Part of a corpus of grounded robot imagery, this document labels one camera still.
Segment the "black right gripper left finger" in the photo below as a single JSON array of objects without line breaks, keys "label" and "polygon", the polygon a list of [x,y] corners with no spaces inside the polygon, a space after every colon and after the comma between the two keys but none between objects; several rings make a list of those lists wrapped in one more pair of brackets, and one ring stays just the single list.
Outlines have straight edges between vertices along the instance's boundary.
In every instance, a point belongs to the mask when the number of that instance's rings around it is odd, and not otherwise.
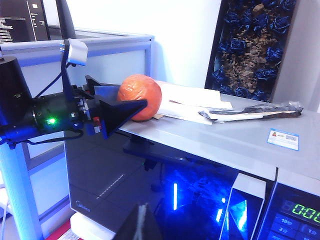
[{"label": "black right gripper left finger", "polygon": [[127,216],[116,235],[115,240],[143,239],[143,205],[136,205]]}]

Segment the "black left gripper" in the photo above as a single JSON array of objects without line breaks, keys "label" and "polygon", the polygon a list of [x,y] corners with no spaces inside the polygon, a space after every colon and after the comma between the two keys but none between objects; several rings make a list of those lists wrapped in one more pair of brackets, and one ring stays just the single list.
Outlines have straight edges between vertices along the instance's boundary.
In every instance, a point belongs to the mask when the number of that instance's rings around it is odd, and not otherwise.
[{"label": "black left gripper", "polygon": [[100,117],[102,135],[108,139],[137,113],[148,106],[146,99],[115,101],[119,84],[101,83],[86,75],[86,86],[66,86],[62,92],[34,98],[32,106],[32,137],[58,132],[71,132],[82,137],[86,124],[92,126]]}]

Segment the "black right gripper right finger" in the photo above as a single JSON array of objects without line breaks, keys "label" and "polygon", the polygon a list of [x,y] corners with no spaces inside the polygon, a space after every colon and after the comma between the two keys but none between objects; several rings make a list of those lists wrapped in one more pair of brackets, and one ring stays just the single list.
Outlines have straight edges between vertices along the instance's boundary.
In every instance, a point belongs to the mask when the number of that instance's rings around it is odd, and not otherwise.
[{"label": "black right gripper right finger", "polygon": [[163,236],[157,220],[148,203],[145,205],[145,216],[143,222],[143,239],[144,240],[162,240]]}]

